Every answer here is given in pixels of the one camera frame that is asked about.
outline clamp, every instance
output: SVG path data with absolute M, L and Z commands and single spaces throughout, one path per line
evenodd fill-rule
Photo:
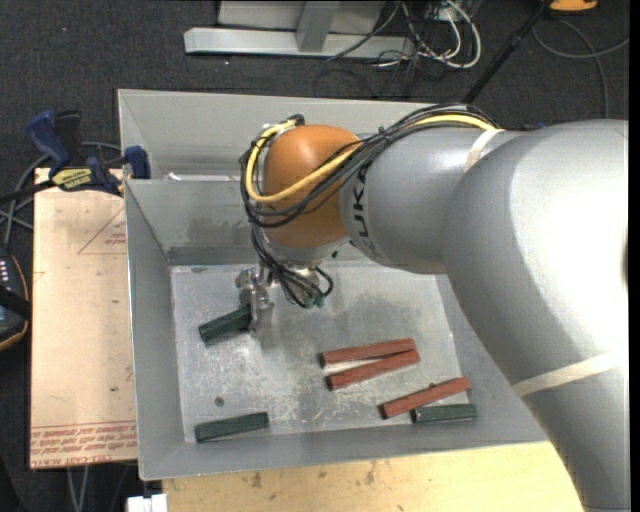
M 80 153 L 80 113 L 45 110 L 27 125 L 27 135 L 33 144 L 49 155 L 53 165 L 49 169 L 49 186 L 64 191 L 97 190 L 122 195 L 122 180 L 111 174 L 102 158 L 90 156 L 83 161 Z M 149 179 L 149 161 L 140 146 L 131 146 L 124 152 L 127 172 L 124 178 Z

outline green block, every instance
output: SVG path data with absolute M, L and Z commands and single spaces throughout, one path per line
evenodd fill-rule
M 414 423 L 442 423 L 445 421 L 469 421 L 478 417 L 473 404 L 432 405 L 411 411 Z
M 239 329 L 248 329 L 251 322 L 251 306 L 249 304 L 242 306 L 237 311 L 233 311 L 227 315 L 211 320 L 206 324 L 198 327 L 200 337 L 205 343 L 222 336 L 223 334 L 237 331 Z
M 196 425 L 196 441 L 204 443 L 219 437 L 242 434 L 260 430 L 269 426 L 269 415 L 266 412 L 247 414 L 225 420 L 210 421 Z

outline wire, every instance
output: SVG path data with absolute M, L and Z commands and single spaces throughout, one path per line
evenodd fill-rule
M 126 467 L 122 471 L 122 476 L 120 476 L 120 480 L 118 481 L 118 485 L 117 485 L 116 490 L 115 490 L 115 492 L 113 494 L 113 499 L 111 500 L 111 505 L 108 508 L 108 512 L 114 512 L 114 510 L 116 509 L 116 505 L 118 504 L 118 498 L 120 498 L 120 491 L 122 491 L 122 486 L 124 485 L 124 480 L 127 477 L 127 474 L 129 473 L 130 469 L 131 469 L 131 466 L 126 465 Z
M 395 54 L 398 55 L 398 57 L 389 62 L 384 62 L 385 60 L 385 55 L 388 54 Z M 388 91 L 391 88 L 391 86 L 394 84 L 394 82 L 396 81 L 396 78 L 398 77 L 398 74 L 400 72 L 400 69 L 402 67 L 402 64 L 405 62 L 408 62 L 409 64 L 415 60 L 416 56 L 415 56 L 415 52 L 413 52 L 413 49 L 411 47 L 411 43 L 409 41 L 408 38 L 405 38 L 405 42 L 404 45 L 402 47 L 402 50 L 398 51 L 398 50 L 387 50 L 384 51 L 382 53 L 380 53 L 380 55 L 378 56 L 378 58 L 376 59 L 376 61 L 374 61 L 374 68 L 376 69 L 376 71 L 380 72 L 380 71 L 389 71 L 386 68 L 388 68 L 389 66 L 385 65 L 385 64 L 391 64 L 393 66 L 393 70 L 391 73 L 391 78 L 389 78 L 387 80 L 387 83 L 385 84 L 384 88 L 382 89 L 382 92 L 379 94 L 379 97 L 384 97 L 385 99 L 391 97 L 391 95 L 388 95 Z M 405 70 L 405 82 L 408 81 L 409 79 L 409 74 L 411 72 L 411 68 L 409 66 L 407 66 L 407 69 Z M 410 84 L 406 84 L 405 85 L 405 90 L 408 89 Z M 406 93 L 403 92 L 401 93 L 401 96 L 406 96 Z
M 102 150 L 102 148 L 105 148 L 105 149 L 110 149 L 112 151 L 117 151 L 117 152 L 121 151 L 119 146 L 115 144 L 110 144 L 108 142 L 86 141 L 82 143 L 82 146 L 96 147 L 99 150 Z M 18 184 L 16 185 L 16 188 L 15 188 L 15 191 L 18 192 L 22 190 L 27 180 L 31 177 L 33 171 L 39 167 L 45 166 L 45 164 L 49 162 L 49 160 L 51 160 L 51 157 L 49 155 L 42 155 L 36 161 L 34 161 L 20 176 L 20 179 L 18 180 Z M 22 210 L 30 202 L 31 200 L 27 199 L 26 201 L 23 201 L 22 203 L 20 203 L 20 205 L 18 205 L 18 201 L 14 200 L 10 203 L 8 212 L 0 211 L 0 224 L 2 224 L 3 222 L 7 223 L 3 242 L 2 242 L 5 247 L 8 247 L 11 241 L 13 224 L 17 224 L 26 229 L 33 230 L 33 226 L 31 224 L 15 218 L 15 214 L 18 211 Z
M 363 46 L 365 43 L 369 42 L 373 38 L 373 36 L 379 34 L 382 30 L 384 30 L 387 27 L 387 25 L 389 25 L 389 23 L 391 23 L 393 18 L 395 18 L 396 13 L 398 12 L 398 8 L 400 7 L 400 4 L 401 4 L 401 2 L 395 2 L 395 5 L 393 7 L 393 11 L 391 11 L 391 14 L 387 18 L 387 20 L 382 25 L 380 25 L 380 27 L 375 29 L 368 36 L 364 37 L 363 39 L 358 41 L 356 44 L 351 46 L 350 48 L 347 48 L 346 50 L 343 50 L 340 53 L 337 53 L 336 55 L 333 55 L 333 56 L 329 57 L 328 59 L 326 59 L 326 61 L 329 62 L 329 61 L 332 61 L 332 60 L 341 59 L 342 57 L 345 57 L 345 56 L 349 55 L 350 53 L 355 52 L 358 48 Z
M 591 44 L 591 41 L 589 41 L 589 39 L 574 25 L 572 25 L 571 23 L 564 21 L 564 20 L 559 20 L 560 23 L 562 23 L 563 25 L 566 25 L 567 27 L 569 27 L 571 30 L 573 30 L 578 37 L 580 37 L 580 39 L 582 39 L 582 41 L 585 43 L 585 45 L 587 46 L 587 48 L 589 48 L 589 50 L 591 51 L 590 54 L 586 54 L 586 55 L 572 55 L 572 54 L 568 54 L 568 53 L 563 53 L 563 52 L 559 52 L 553 48 L 551 48 L 550 46 L 547 46 L 539 37 L 538 34 L 536 33 L 535 28 L 532 30 L 533 32 L 533 37 L 535 38 L 535 40 L 538 42 L 538 44 L 540 46 L 542 46 L 542 48 L 544 48 L 545 50 L 547 50 L 548 52 L 557 55 L 559 57 L 564 57 L 564 58 L 568 58 L 568 59 L 584 59 L 584 58 L 592 58 L 594 59 L 596 66 L 598 67 L 598 74 L 600 75 L 600 83 L 602 84 L 602 99 L 603 99 L 603 117 L 605 119 L 607 119 L 609 117 L 609 86 L 607 84 L 607 76 L 604 72 L 604 68 L 602 67 L 602 62 L 600 61 L 600 55 L 606 55 L 607 53 L 610 53 L 612 51 L 618 50 L 619 48 L 622 48 L 625 44 L 627 44 L 629 42 L 629 38 L 627 38 L 626 40 L 622 41 L 621 43 L 618 43 L 617 45 L 614 45 L 606 50 L 602 50 L 602 51 L 596 51 L 593 47 L 593 45 Z
M 241 157 L 240 191 L 245 211 L 252 223 L 251 242 L 260 259 L 261 265 L 270 271 L 270 275 L 280 283 L 285 298 L 298 306 L 309 309 L 321 306 L 324 299 L 333 290 L 333 280 L 319 267 L 309 270 L 322 277 L 327 287 L 323 291 L 311 278 L 281 263 L 272 256 L 268 249 L 268 240 L 260 228 L 284 226 L 300 215 L 312 213 L 333 196 L 356 173 L 368 169 L 371 163 L 391 144 L 420 130 L 439 126 L 465 126 L 482 130 L 498 129 L 479 109 L 468 105 L 431 106 L 417 109 L 404 116 L 389 128 L 379 128 L 378 133 L 358 141 L 345 144 L 336 150 L 305 178 L 299 180 L 286 190 L 277 194 L 264 196 L 253 189 L 257 186 L 257 162 L 262 149 L 282 130 L 295 129 L 304 123 L 302 116 L 293 116 L 281 123 L 269 126 L 251 143 L 249 150 Z M 284 208 L 276 209 L 273 203 L 302 188 L 311 186 L 310 192 Z M 307 209 L 312 201 L 317 204 Z
M 576 31 L 576 33 L 578 33 L 578 29 L 575 26 L 571 25 L 569 22 L 564 21 L 564 20 L 559 20 L 559 21 L 560 21 L 560 23 L 563 23 L 564 25 L 567 25 L 568 27 L 570 27 L 571 29 Z M 584 36 L 582 36 L 582 35 L 580 35 L 580 36 L 583 38 L 584 41 L 587 41 L 587 39 Z M 548 52 L 553 53 L 554 55 L 557 55 L 558 57 L 564 57 L 566 59 L 593 59 L 593 58 L 596 58 L 596 57 L 602 57 L 603 55 L 607 55 L 609 53 L 615 52 L 616 50 L 619 50 L 619 49 L 623 48 L 624 46 L 626 46 L 627 44 L 629 44 L 629 38 L 627 37 L 623 41 L 619 42 L 618 44 L 615 44 L 615 45 L 611 46 L 610 48 L 606 48 L 604 50 L 596 51 L 593 48 L 593 46 L 591 46 L 591 43 L 589 43 L 589 49 L 591 50 L 591 53 L 574 54 L 574 53 L 561 52 L 559 50 L 556 50 L 555 48 L 552 48 L 547 43 L 542 41 L 542 39 L 540 39 L 540 36 L 538 35 L 538 33 L 536 32 L 535 29 L 533 29 L 533 37 L 538 42 L 538 44 L 540 46 L 542 46 L 545 50 L 547 50 Z
M 465 125 L 473 126 L 475 128 L 480 128 L 482 130 L 490 130 L 494 128 L 493 126 L 485 123 L 482 120 L 461 115 L 461 114 L 444 114 L 436 117 L 422 119 L 420 121 L 416 121 L 411 126 L 423 126 L 423 125 L 428 125 L 432 123 L 442 123 L 442 122 L 462 123 Z M 286 128 L 287 126 L 288 125 L 286 123 L 282 125 L 283 128 Z M 293 185 L 289 186 L 288 188 L 286 188 L 281 192 L 268 195 L 268 196 L 259 195 L 255 192 L 253 188 L 253 169 L 255 166 L 255 162 L 258 158 L 258 155 L 260 154 L 260 151 L 265 145 L 265 143 L 261 143 L 260 141 L 271 137 L 272 134 L 275 134 L 278 131 L 279 130 L 274 128 L 269 128 L 265 130 L 265 132 L 263 132 L 263 134 L 261 135 L 260 139 L 258 139 L 259 142 L 254 145 L 251 153 L 249 154 L 249 160 L 247 162 L 247 172 L 245 174 L 244 183 L 245 183 L 245 188 L 247 190 L 247 194 L 249 195 L 249 197 L 257 202 L 274 203 L 274 202 L 280 201 L 281 199 L 286 199 L 292 196 L 296 192 L 299 192 L 305 187 L 313 184 L 319 178 L 324 178 L 329 174 L 331 174 L 342 163 L 344 163 L 355 151 L 357 151 L 359 147 L 359 146 L 356 146 L 353 148 L 345 149 L 343 152 L 341 152 L 339 155 L 333 158 L 330 162 L 320 166 L 319 168 L 314 170 L 311 174 L 309 174 L 308 176 L 304 177 L 300 181 L 294 183 Z
M 433 50 L 430 49 L 431 45 L 427 45 L 426 41 L 423 37 L 420 37 L 416 30 L 415 27 L 411 21 L 411 15 L 409 14 L 409 8 L 407 7 L 407 3 L 406 2 L 402 2 L 402 11 L 404 12 L 404 16 L 405 19 L 407 21 L 407 28 L 409 29 L 409 33 L 412 36 L 413 42 L 416 45 L 416 48 L 420 48 L 422 50 L 428 50 L 429 54 L 432 54 L 434 56 L 436 56 L 436 52 L 434 52 Z M 434 18 L 436 16 L 438 16 L 440 12 L 440 6 L 438 5 L 431 13 L 430 16 L 430 20 L 431 22 L 434 21 Z M 456 26 L 455 22 L 453 21 L 453 18 L 451 18 L 451 14 L 449 13 L 449 11 L 444 11 L 445 15 L 447 16 L 447 18 L 449 18 L 449 21 L 447 22 L 448 25 L 451 27 L 451 30 L 453 31 L 455 37 L 456 37 L 456 48 L 455 50 L 447 50 L 446 52 L 444 52 L 444 54 L 442 55 L 446 55 L 447 58 L 453 58 L 455 57 L 458 53 L 460 53 L 460 49 L 462 48 L 462 38 L 460 37 L 460 31 L 458 30 L 458 27 Z
M 373 89 L 373 87 L 371 86 L 371 84 L 361 75 L 359 75 L 358 73 L 351 71 L 349 69 L 340 69 L 340 68 L 336 68 L 336 69 L 329 69 L 327 71 L 322 71 L 320 73 L 318 73 L 316 75 L 316 77 L 313 80 L 313 95 L 316 98 L 321 98 L 321 96 L 318 94 L 318 84 L 320 82 L 321 79 L 331 75 L 331 74 L 335 74 L 335 73 L 342 73 L 345 74 L 347 76 L 351 76 L 354 78 L 357 78 L 358 80 L 362 81 L 365 84 L 365 87 L 369 90 L 370 96 L 372 99 L 378 99 L 380 97 L 380 95 Z
M 457 63 L 457 62 L 451 62 L 451 58 L 456 56 L 461 48 L 461 37 L 460 37 L 460 33 L 456 27 L 455 22 L 453 21 L 453 19 L 451 18 L 451 15 L 449 14 L 448 11 L 446 11 L 447 17 L 449 18 L 449 23 L 450 25 L 454 28 L 454 32 L 456 34 L 456 40 L 458 41 L 458 45 L 456 47 L 455 50 L 453 51 L 448 51 L 448 52 L 444 52 L 442 54 L 438 54 L 435 51 L 433 51 L 433 49 L 431 49 L 430 47 L 424 45 L 420 51 L 418 51 L 418 55 L 422 56 L 422 57 L 426 57 L 429 59 L 433 59 L 439 62 L 444 63 L 447 67 L 453 68 L 453 69 L 468 69 L 471 68 L 473 66 L 475 66 L 478 61 L 480 60 L 480 57 L 482 55 L 482 40 L 480 39 L 480 33 L 478 32 L 478 29 L 476 28 L 475 23 L 473 23 L 471 21 L 471 18 L 469 17 L 469 15 L 464 12 L 455 2 L 452 2 L 451 0 L 446 0 L 447 5 L 453 9 L 455 9 L 458 14 L 462 17 L 462 19 L 464 19 L 465 22 L 467 22 L 467 24 L 469 24 L 469 26 L 471 27 L 471 32 L 473 35 L 473 42 L 474 42 L 474 48 L 475 48 L 475 56 L 473 57 L 473 59 L 469 62 L 466 63 Z
M 71 504 L 75 512 L 81 512 L 84 508 L 84 496 L 87 490 L 87 482 L 89 479 L 89 466 L 84 467 L 84 474 L 82 477 L 82 487 L 80 488 L 80 499 L 76 496 L 75 486 L 73 484 L 73 477 L 71 475 L 71 469 L 67 468 L 67 483 L 69 484 L 69 494 L 71 495 Z
M 476 0 L 474 2 L 474 5 L 472 7 L 472 11 L 469 13 L 469 17 L 473 18 L 476 13 L 478 12 L 478 10 L 480 9 L 480 6 L 484 3 L 484 0 Z
M 16 206 L 14 213 L 18 213 L 20 210 L 24 209 L 25 207 L 29 206 L 31 203 L 33 202 L 33 198 L 29 197 L 27 199 L 25 199 L 23 202 L 21 202 L 19 205 Z M 0 210 L 0 224 L 2 224 L 3 222 L 5 222 L 7 219 L 9 219 L 9 214 L 5 211 Z M 25 229 L 29 229 L 31 231 L 33 231 L 33 225 L 29 224 L 28 222 L 25 222 L 23 220 L 20 220 L 18 218 L 16 218 L 15 216 L 13 217 L 13 222 L 15 222 L 18 226 L 22 226 Z

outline rectangular block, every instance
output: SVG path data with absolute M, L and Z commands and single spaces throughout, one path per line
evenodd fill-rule
M 418 361 L 420 361 L 420 354 L 415 350 L 409 350 L 391 357 L 386 357 L 375 363 L 365 364 L 357 368 L 330 375 L 327 377 L 327 384 L 332 391 L 342 389 L 352 384 L 378 377 L 384 373 L 415 364 Z
M 220 318 L 216 318 L 198 327 L 200 338 L 206 344 L 215 342 L 215 339 L 223 334 L 228 334 L 239 329 L 248 329 L 251 323 L 251 306 L 246 304 L 237 311 L 232 311 Z
M 320 355 L 320 362 L 324 368 L 330 364 L 356 361 L 359 359 L 374 359 L 376 357 L 391 356 L 408 350 L 415 350 L 416 342 L 412 338 L 403 338 L 393 341 L 382 341 L 359 347 L 331 350 Z
M 243 434 L 269 426 L 269 415 L 266 412 L 247 414 L 235 418 L 227 418 L 219 421 L 210 421 L 196 425 L 196 441 L 203 443 L 213 441 L 223 436 Z
M 478 417 L 473 404 L 426 405 L 411 411 L 414 423 L 443 423 L 449 421 L 466 421 Z
M 392 418 L 403 412 L 409 412 L 412 409 L 461 393 L 469 388 L 471 388 L 471 384 L 465 377 L 452 379 L 383 404 L 381 407 L 382 416 L 383 418 Z

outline cardboard sheet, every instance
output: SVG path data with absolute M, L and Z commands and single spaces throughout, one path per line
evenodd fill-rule
M 31 469 L 135 459 L 124 201 L 36 194 L 33 268 Z

